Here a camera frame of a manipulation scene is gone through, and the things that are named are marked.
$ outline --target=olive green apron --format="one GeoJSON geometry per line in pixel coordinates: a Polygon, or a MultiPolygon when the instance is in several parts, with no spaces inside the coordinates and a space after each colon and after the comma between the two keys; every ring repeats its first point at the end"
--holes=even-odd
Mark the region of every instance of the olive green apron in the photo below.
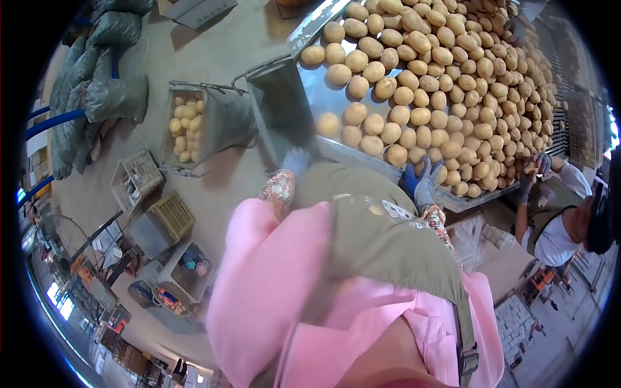
{"type": "MultiPolygon", "coordinates": [[[[461,269],[435,231],[418,218],[412,200],[373,171],[316,163],[300,178],[293,206],[322,201],[332,203],[332,246],[301,322],[321,325],[340,285],[350,277],[428,292],[454,306],[460,385],[468,386],[478,353],[461,269]]],[[[273,386],[277,368],[276,358],[251,387],[273,386]]]]}
{"type": "Polygon", "coordinates": [[[528,226],[533,231],[528,238],[526,251],[535,256],[535,245],[545,227],[565,210],[583,202],[584,199],[554,176],[536,183],[528,195],[528,226]]]}

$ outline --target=white shirt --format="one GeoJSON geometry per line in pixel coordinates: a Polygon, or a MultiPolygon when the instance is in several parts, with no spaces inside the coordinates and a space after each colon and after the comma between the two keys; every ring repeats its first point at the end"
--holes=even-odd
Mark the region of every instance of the white shirt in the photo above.
{"type": "MultiPolygon", "coordinates": [[[[567,161],[565,161],[565,165],[558,176],[563,184],[579,195],[580,198],[584,199],[593,195],[591,186],[582,172],[567,161]]],[[[524,237],[522,237],[522,248],[528,248],[528,238],[532,231],[532,227],[527,227],[524,237]]],[[[567,234],[563,219],[559,214],[550,221],[537,239],[535,257],[548,266],[558,267],[565,264],[579,247],[580,243],[573,242],[567,234]]]]}

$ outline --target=metal sorting table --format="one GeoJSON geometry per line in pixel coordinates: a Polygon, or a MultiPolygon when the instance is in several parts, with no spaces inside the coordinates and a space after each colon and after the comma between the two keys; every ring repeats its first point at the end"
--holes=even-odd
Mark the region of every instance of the metal sorting table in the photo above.
{"type": "MultiPolygon", "coordinates": [[[[322,38],[324,25],[330,21],[337,21],[342,24],[343,19],[341,15],[350,1],[351,0],[324,1],[315,11],[311,12],[289,36],[289,51],[293,60],[296,61],[304,92],[310,105],[310,111],[315,119],[326,112],[333,112],[338,116],[354,101],[364,104],[367,107],[368,114],[377,113],[384,118],[388,116],[389,111],[395,106],[392,98],[388,101],[378,99],[373,93],[373,86],[369,89],[365,97],[358,99],[347,92],[346,86],[328,84],[325,80],[328,64],[325,62],[320,65],[307,66],[297,60],[300,52],[308,46],[326,46],[327,42],[322,38]]],[[[358,39],[346,36],[341,42],[341,46],[345,49],[345,53],[348,54],[356,49],[357,43],[358,39]]],[[[399,66],[392,69],[386,75],[396,77],[404,68],[407,68],[406,64],[400,61],[399,66]]],[[[397,168],[384,161],[383,156],[370,156],[362,151],[343,145],[340,143],[340,138],[327,139],[317,136],[317,143],[321,155],[326,158],[347,165],[365,166],[384,175],[395,183],[398,183],[402,176],[403,169],[397,168]]],[[[469,198],[454,196],[447,187],[438,186],[439,190],[436,191],[436,201],[438,205],[458,213],[491,201],[518,187],[519,182],[516,181],[513,185],[505,189],[484,192],[484,194],[481,194],[478,198],[469,198]]]]}

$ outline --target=rubber-coated glove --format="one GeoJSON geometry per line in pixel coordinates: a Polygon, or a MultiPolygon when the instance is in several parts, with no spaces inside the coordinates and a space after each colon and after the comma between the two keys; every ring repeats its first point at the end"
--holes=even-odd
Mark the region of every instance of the rubber-coated glove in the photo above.
{"type": "Polygon", "coordinates": [[[529,23],[528,19],[523,14],[514,16],[507,23],[505,23],[505,30],[511,33],[511,36],[507,39],[509,43],[515,43],[516,46],[524,46],[524,38],[526,37],[526,27],[529,23]]]}
{"type": "Polygon", "coordinates": [[[290,148],[284,156],[281,168],[288,169],[297,177],[309,167],[311,163],[311,154],[303,148],[290,148]]]}
{"type": "Polygon", "coordinates": [[[429,156],[423,155],[423,171],[420,172],[420,175],[416,176],[414,166],[407,165],[406,167],[406,188],[409,191],[410,198],[414,201],[414,206],[416,206],[419,212],[425,206],[435,203],[433,195],[435,194],[435,186],[438,184],[440,167],[442,165],[444,165],[444,161],[439,160],[432,167],[429,156]]]}
{"type": "Polygon", "coordinates": [[[550,175],[550,167],[552,166],[552,157],[546,153],[536,152],[533,155],[533,161],[539,167],[538,174],[543,174],[544,178],[550,175]]]}
{"type": "Polygon", "coordinates": [[[530,193],[530,190],[533,188],[533,185],[535,184],[536,180],[537,180],[536,173],[526,175],[524,171],[520,171],[519,201],[521,204],[525,204],[528,202],[528,194],[530,193]]]}

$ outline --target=apron strap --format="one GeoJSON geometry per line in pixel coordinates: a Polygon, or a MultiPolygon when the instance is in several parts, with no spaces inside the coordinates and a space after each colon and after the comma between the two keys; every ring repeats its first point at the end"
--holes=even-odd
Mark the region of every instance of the apron strap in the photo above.
{"type": "Polygon", "coordinates": [[[479,353],[474,345],[463,348],[461,341],[460,315],[455,304],[453,304],[453,315],[455,316],[455,328],[457,336],[457,370],[460,374],[460,387],[468,387],[472,373],[479,367],[479,353]]]}

